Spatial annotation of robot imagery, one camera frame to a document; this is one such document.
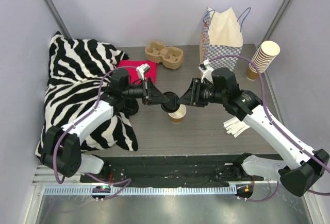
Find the brown paper coffee cup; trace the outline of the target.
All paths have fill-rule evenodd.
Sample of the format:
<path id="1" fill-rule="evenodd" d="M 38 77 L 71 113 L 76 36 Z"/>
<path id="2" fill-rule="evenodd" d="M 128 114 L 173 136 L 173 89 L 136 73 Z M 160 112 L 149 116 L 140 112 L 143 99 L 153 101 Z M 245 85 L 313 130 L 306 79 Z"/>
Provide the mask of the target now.
<path id="1" fill-rule="evenodd" d="M 186 112 L 187 112 L 186 106 L 180 105 L 177 111 L 173 113 L 169 113 L 168 115 L 172 123 L 178 124 L 183 121 Z"/>

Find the black plastic cup lid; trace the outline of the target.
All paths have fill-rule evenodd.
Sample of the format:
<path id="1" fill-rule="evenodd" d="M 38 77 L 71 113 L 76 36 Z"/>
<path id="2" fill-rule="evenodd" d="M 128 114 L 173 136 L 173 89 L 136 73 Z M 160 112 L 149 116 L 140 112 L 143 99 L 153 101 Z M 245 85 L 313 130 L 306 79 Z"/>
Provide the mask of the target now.
<path id="1" fill-rule="evenodd" d="M 180 104 L 178 103 L 179 97 L 177 96 L 177 94 L 168 91 L 164 93 L 164 96 L 166 96 L 169 99 L 169 101 L 162 103 L 160 105 L 161 108 L 167 113 L 176 112 L 180 107 Z"/>

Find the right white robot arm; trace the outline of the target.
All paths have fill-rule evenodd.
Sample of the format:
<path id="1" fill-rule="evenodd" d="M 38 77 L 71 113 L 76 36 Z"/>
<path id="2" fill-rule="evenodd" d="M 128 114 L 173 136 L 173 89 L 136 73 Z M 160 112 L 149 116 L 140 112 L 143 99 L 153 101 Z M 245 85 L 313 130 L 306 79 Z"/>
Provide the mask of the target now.
<path id="1" fill-rule="evenodd" d="M 211 73 L 212 80 L 192 79 L 178 102 L 186 106 L 204 107 L 221 104 L 225 110 L 259 133 L 280 155 L 281 160 L 245 154 L 233 167 L 238 180 L 261 176 L 279 181 L 291 194 L 301 197 L 327 170 L 329 154 L 314 150 L 293 135 L 269 112 L 266 104 L 253 92 L 242 90 L 235 74 L 227 68 Z"/>

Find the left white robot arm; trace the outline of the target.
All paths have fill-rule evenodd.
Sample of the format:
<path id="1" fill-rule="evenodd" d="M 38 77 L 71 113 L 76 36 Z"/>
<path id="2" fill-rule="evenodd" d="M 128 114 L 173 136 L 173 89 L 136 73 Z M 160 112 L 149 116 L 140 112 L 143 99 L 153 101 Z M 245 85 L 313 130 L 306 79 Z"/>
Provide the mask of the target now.
<path id="1" fill-rule="evenodd" d="M 102 123 L 121 112 L 131 99 L 141 99 L 145 105 L 168 103 L 169 99 L 145 74 L 150 70 L 146 63 L 135 68 L 141 82 L 131 84 L 126 66 L 115 68 L 105 74 L 110 77 L 109 89 L 98 92 L 95 104 L 81 116 L 62 127 L 52 126 L 46 132 L 40 161 L 53 169 L 58 183 L 76 173 L 90 173 L 98 182 L 105 182 L 110 170 L 104 160 L 93 155 L 84 155 L 81 144 Z"/>

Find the checkered paper takeout bag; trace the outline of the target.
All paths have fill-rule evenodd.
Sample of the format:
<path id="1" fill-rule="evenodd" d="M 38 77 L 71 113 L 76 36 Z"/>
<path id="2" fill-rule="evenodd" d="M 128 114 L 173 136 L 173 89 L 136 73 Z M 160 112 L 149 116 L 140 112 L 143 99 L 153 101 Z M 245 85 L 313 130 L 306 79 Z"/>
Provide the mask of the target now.
<path id="1" fill-rule="evenodd" d="M 248 7 L 236 16 L 232 8 L 223 12 L 208 8 L 202 19 L 200 62 L 212 60 L 214 69 L 227 67 L 232 71 L 243 47 L 243 22 L 250 12 Z"/>

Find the pink folded cloth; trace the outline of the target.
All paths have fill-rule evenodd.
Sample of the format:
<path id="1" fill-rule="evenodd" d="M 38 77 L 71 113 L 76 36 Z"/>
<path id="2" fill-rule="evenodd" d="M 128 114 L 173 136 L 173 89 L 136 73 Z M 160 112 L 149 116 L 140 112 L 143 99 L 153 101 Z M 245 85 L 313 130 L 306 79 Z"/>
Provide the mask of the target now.
<path id="1" fill-rule="evenodd" d="M 140 75 L 139 70 L 137 67 L 141 65 L 148 64 L 150 66 L 148 72 L 144 72 L 144 77 L 150 77 L 153 83 L 156 83 L 156 76 L 157 76 L 157 63 L 151 61 L 133 61 L 133 60 L 123 60 L 119 63 L 118 67 L 125 67 L 128 70 L 130 75 L 129 83 L 138 84 Z"/>

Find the stack of black lids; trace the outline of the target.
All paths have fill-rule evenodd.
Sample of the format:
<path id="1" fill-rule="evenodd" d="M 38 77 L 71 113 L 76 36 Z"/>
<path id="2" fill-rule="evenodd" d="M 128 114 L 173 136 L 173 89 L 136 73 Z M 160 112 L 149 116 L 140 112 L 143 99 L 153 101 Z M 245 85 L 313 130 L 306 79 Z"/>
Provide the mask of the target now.
<path id="1" fill-rule="evenodd" d="M 120 112 L 125 115 L 132 116 L 139 111 L 139 104 L 136 99 L 126 99 L 125 104 Z"/>

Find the cardboard cup carrier tray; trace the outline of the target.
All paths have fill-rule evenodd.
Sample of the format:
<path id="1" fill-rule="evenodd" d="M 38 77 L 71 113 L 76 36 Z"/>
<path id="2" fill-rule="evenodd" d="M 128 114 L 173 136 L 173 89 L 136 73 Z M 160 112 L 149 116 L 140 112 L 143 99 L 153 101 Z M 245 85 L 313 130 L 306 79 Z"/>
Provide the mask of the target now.
<path id="1" fill-rule="evenodd" d="M 172 70 L 178 69 L 183 63 L 183 51 L 174 46 L 166 46 L 160 41 L 151 41 L 145 48 L 148 61 L 162 63 Z"/>

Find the white wrapped straws pile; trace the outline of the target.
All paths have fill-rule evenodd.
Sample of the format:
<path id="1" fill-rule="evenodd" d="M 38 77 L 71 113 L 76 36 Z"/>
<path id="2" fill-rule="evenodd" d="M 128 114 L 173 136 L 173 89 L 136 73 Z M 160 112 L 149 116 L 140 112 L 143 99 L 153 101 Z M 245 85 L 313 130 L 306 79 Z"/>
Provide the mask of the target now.
<path id="1" fill-rule="evenodd" d="M 249 128 L 245 122 L 233 117 L 223 123 L 223 127 L 227 134 L 231 134 L 234 138 L 238 137 L 242 132 Z"/>

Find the zebra print pillow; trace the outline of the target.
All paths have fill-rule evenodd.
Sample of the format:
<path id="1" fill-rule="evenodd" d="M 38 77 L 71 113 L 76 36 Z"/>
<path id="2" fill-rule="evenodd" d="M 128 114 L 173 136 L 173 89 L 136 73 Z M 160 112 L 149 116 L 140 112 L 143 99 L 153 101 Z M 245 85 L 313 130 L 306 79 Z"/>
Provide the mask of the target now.
<path id="1" fill-rule="evenodd" d="M 95 105 L 109 79 L 102 77 L 128 54 L 114 45 L 95 39 L 68 39 L 57 31 L 49 44 L 48 81 L 44 95 L 44 124 L 35 155 L 41 156 L 44 138 L 52 126 L 61 127 Z M 81 145 L 81 151 L 105 150 L 113 145 L 138 150 L 136 134 L 128 114 L 120 112 L 103 122 Z"/>

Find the stack of paper cups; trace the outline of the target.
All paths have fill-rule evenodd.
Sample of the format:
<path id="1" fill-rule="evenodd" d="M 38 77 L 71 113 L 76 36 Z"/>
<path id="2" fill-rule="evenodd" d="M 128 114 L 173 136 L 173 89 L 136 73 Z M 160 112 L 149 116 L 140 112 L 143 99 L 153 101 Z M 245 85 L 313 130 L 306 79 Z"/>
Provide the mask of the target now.
<path id="1" fill-rule="evenodd" d="M 252 58 L 260 73 L 264 73 L 271 62 L 280 53 L 280 46 L 274 41 L 264 41 Z"/>

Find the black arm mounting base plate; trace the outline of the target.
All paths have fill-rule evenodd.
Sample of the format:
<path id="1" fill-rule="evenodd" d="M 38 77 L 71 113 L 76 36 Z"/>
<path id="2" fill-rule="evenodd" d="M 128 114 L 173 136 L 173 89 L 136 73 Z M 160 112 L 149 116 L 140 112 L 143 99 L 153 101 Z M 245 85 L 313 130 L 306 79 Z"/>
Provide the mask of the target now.
<path id="1" fill-rule="evenodd" d="M 107 182 L 131 179 L 129 187 L 216 187 L 230 182 L 263 181 L 249 176 L 234 155 L 123 156 L 104 157 L 105 165 L 95 177 Z"/>

